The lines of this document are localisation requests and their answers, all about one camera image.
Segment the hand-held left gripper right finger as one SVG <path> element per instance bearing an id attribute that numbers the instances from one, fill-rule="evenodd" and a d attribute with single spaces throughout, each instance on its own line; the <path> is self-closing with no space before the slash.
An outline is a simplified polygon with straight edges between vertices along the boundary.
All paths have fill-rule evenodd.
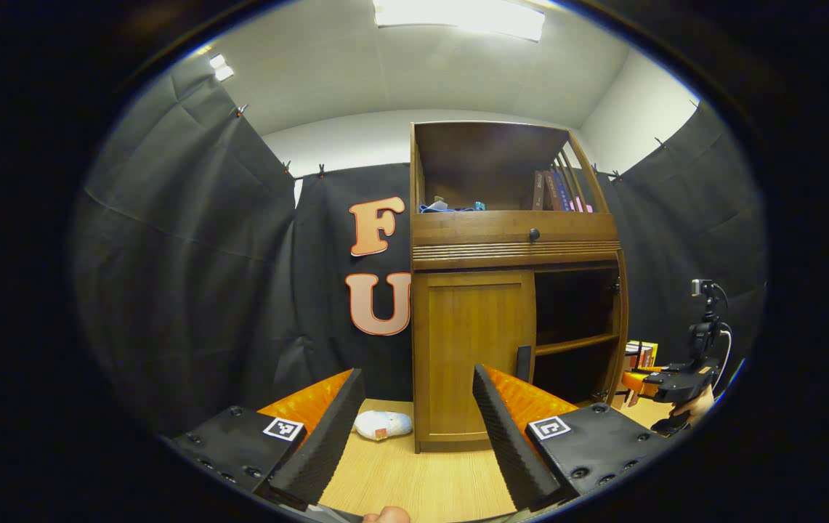
<path id="1" fill-rule="evenodd" d="M 673 443 L 608 404 L 576 407 L 489 365 L 475 365 L 472 394 L 519 510 L 592 496 Z"/>

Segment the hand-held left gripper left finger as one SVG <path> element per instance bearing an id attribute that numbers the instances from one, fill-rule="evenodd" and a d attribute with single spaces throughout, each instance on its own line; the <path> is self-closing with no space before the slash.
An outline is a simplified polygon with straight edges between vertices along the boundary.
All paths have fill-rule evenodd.
<path id="1" fill-rule="evenodd" d="M 364 399 L 351 368 L 258 410 L 227 407 L 167 443 L 248 495 L 304 510 L 331 483 Z"/>

